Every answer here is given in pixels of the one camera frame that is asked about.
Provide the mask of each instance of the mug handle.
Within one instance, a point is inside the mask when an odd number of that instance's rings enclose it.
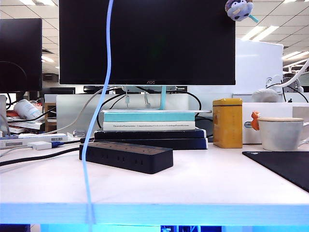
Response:
[[[309,126],[309,122],[305,122],[303,127]],[[307,139],[304,139],[302,141],[300,141],[300,143],[298,144],[298,146],[301,146],[302,144],[308,143],[309,142],[309,137]]]

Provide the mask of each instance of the black power strip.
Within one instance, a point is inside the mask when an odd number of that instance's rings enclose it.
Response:
[[[80,145],[80,160],[83,146]],[[157,146],[100,141],[88,144],[86,161],[154,174],[173,166],[173,150]]]

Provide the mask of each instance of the stuffed toy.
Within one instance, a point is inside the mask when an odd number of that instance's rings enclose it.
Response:
[[[252,9],[252,0],[228,0],[225,4],[227,15],[234,21],[242,21],[243,19],[250,17],[257,23],[259,20],[251,15]]]

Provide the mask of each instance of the fluorescent light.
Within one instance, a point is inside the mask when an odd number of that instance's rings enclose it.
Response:
[[[293,64],[285,65],[283,68],[288,68],[288,67],[294,66],[294,65],[296,65],[296,64],[303,63],[303,62],[305,62],[305,61],[307,61],[307,59],[300,60],[300,61],[295,62],[295,63],[293,63]]]
[[[44,59],[45,61],[48,61],[48,62],[54,62],[54,60],[50,59],[49,57],[42,56],[42,59]]]
[[[301,53],[301,52],[297,52],[297,51],[296,52],[292,52],[290,54],[287,54],[287,55],[283,56],[282,59],[290,58],[290,57],[295,56],[295,55],[297,55],[299,53]]]
[[[296,56],[290,57],[288,59],[298,59],[298,58],[303,57],[303,56],[308,55],[308,54],[309,54],[308,51],[307,52],[302,52],[302,53],[300,53],[300,54],[298,54]]]
[[[55,6],[55,3],[52,0],[37,0],[37,1],[43,3],[44,5]]]
[[[249,40],[251,37],[256,35],[257,33],[261,32],[265,27],[256,26],[251,31],[248,32],[242,39],[243,40]]]
[[[269,28],[267,28],[266,30],[262,31],[258,36],[256,36],[253,41],[260,41],[262,39],[264,39],[266,36],[268,36],[269,34],[271,34],[273,31],[277,30],[279,27],[277,26],[270,26]]]
[[[25,5],[35,5],[35,3],[32,0],[20,0]]]

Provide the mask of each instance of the white adapter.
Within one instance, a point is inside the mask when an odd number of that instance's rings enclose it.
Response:
[[[31,146],[33,149],[36,149],[37,151],[52,148],[52,143],[45,142],[45,141],[31,142],[31,143],[27,143],[27,145]]]

